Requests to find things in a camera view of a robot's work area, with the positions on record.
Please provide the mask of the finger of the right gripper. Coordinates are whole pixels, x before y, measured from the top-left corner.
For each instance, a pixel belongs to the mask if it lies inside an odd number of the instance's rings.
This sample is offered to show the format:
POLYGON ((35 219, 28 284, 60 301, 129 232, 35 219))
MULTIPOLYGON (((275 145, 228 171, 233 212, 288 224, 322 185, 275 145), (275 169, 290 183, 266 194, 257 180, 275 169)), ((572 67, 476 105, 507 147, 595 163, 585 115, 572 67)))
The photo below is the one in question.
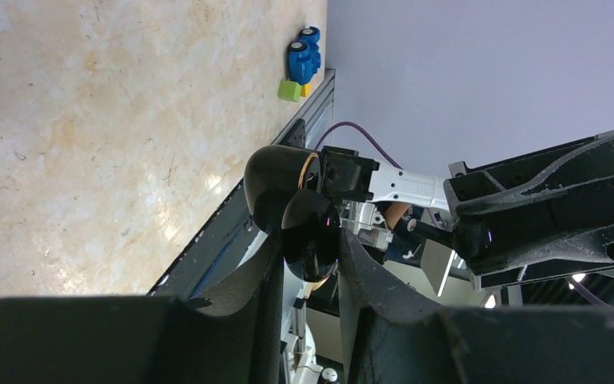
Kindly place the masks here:
POLYGON ((504 161, 445 180, 454 218, 481 216, 558 198, 614 179, 614 131, 504 161))
POLYGON ((614 270, 614 224, 465 264, 476 290, 614 270))

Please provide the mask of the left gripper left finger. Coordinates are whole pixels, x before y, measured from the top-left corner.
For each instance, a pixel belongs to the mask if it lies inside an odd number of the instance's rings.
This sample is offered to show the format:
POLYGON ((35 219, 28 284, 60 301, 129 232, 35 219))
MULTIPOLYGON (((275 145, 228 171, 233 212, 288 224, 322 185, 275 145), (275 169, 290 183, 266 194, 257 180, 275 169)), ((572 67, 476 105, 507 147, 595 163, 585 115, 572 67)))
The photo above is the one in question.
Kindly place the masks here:
POLYGON ((0 298, 0 383, 276 383, 277 234, 198 296, 0 298))

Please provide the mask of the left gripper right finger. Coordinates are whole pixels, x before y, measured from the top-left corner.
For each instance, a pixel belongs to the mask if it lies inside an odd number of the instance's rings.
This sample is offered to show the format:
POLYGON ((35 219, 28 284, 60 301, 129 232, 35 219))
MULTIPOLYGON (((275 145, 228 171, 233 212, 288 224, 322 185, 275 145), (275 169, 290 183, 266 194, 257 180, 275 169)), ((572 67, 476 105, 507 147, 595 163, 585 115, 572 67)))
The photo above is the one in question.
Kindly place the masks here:
POLYGON ((614 307, 442 306, 340 235, 347 383, 614 383, 614 307))

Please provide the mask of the black earbud charging case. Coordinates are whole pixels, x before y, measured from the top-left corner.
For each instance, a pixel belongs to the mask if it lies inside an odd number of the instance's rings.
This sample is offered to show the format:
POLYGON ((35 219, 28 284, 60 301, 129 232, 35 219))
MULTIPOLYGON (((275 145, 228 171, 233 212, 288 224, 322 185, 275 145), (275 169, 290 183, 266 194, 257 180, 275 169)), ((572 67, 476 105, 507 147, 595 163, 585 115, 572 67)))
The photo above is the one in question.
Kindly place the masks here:
POLYGON ((287 267, 305 282, 326 280, 340 253, 340 215, 321 193, 321 180, 319 154, 292 146, 264 146, 245 165, 245 198, 254 223, 280 238, 287 267))

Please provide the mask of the black earbud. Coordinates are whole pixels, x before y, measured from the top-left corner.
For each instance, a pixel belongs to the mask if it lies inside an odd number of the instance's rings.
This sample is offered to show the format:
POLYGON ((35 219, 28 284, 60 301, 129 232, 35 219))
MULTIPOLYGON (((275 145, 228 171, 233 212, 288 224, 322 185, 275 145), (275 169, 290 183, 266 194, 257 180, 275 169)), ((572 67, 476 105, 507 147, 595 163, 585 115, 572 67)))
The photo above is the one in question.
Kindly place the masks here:
POLYGON ((493 243, 491 230, 479 220, 458 220, 451 231, 418 222, 409 232, 409 237, 424 238, 447 246, 467 261, 486 254, 493 243))

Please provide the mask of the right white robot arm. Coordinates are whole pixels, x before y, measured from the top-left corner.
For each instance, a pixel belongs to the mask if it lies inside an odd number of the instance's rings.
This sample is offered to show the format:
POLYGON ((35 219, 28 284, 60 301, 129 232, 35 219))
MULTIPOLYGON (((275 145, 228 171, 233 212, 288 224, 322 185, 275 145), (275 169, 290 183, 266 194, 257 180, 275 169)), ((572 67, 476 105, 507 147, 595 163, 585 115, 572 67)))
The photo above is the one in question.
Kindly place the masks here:
POLYGON ((614 270, 614 131, 471 168, 444 179, 321 151, 337 202, 404 202, 436 211, 421 234, 452 249, 477 290, 614 270))

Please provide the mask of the green cube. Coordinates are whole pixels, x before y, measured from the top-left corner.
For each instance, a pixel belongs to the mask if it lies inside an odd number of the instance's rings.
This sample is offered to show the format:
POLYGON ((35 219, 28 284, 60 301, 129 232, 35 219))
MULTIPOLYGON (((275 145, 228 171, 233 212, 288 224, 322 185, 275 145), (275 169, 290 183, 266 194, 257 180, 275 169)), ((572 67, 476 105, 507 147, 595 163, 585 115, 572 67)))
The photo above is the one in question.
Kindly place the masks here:
POLYGON ((303 86, 290 80, 281 80, 277 96, 287 102, 299 102, 302 98, 303 86))

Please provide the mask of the yellow cube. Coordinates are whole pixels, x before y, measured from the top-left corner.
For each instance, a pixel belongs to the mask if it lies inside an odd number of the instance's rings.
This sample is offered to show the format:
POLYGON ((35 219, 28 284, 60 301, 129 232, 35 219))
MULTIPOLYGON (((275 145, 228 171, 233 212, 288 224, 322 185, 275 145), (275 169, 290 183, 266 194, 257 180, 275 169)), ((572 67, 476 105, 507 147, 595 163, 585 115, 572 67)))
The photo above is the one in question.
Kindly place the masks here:
POLYGON ((302 85, 301 86, 300 96, 302 98, 307 98, 310 94, 311 94, 311 84, 310 83, 306 83, 306 84, 302 85))

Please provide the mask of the blue toy car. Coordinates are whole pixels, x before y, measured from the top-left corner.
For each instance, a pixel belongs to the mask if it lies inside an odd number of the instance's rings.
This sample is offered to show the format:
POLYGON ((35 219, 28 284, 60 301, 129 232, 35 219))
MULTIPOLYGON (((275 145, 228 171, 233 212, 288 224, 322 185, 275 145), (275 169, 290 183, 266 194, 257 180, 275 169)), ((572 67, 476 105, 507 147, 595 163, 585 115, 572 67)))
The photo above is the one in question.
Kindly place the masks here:
POLYGON ((311 82, 321 68, 319 41, 321 30, 315 26, 302 29, 297 40, 288 45, 287 67, 289 79, 304 86, 311 82))

